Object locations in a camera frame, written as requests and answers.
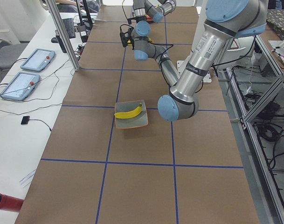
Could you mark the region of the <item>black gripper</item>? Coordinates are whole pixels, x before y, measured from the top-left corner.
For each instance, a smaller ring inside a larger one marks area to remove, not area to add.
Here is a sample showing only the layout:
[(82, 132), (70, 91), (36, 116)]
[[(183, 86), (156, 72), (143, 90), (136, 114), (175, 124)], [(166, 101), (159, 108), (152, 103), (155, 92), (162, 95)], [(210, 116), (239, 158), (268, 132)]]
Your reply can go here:
[(127, 47), (127, 46), (134, 47), (134, 40), (132, 38), (132, 31), (134, 30), (134, 27), (129, 26), (127, 32), (125, 32), (125, 33), (122, 31), (121, 26), (120, 26), (119, 30), (120, 30), (119, 35), (120, 35), (122, 46), (123, 47)]
[(128, 18), (127, 19), (128, 24), (132, 24), (132, 20), (135, 20), (136, 23), (138, 23), (140, 21), (146, 21), (146, 16), (142, 15), (142, 16), (135, 16), (135, 17), (132, 17), (132, 18)]

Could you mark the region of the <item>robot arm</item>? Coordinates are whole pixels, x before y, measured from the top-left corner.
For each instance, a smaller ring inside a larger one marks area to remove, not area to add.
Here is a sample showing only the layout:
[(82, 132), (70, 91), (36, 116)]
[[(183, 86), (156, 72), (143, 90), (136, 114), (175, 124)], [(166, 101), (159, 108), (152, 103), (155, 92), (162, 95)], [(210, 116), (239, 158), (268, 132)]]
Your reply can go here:
[(225, 48), (225, 42), (232, 38), (255, 36), (265, 30), (268, 1), (209, 0), (205, 7), (204, 32), (181, 74), (175, 69), (166, 49), (149, 42), (150, 25), (146, 16), (158, 23), (176, 8), (174, 0), (162, 0), (160, 3), (161, 6), (155, 7), (147, 0), (133, 1), (137, 25), (130, 38), (134, 58), (138, 61), (154, 59), (170, 86), (169, 94), (158, 100), (160, 116), (167, 121), (188, 119), (199, 108), (196, 89), (219, 52)]
[(140, 21), (147, 21), (148, 15), (153, 22), (159, 23), (164, 16), (173, 12), (177, 6), (176, 0), (159, 0), (160, 6), (154, 6), (148, 0), (133, 0), (133, 13), (132, 18), (127, 19), (128, 24), (131, 25), (132, 20), (136, 23)]

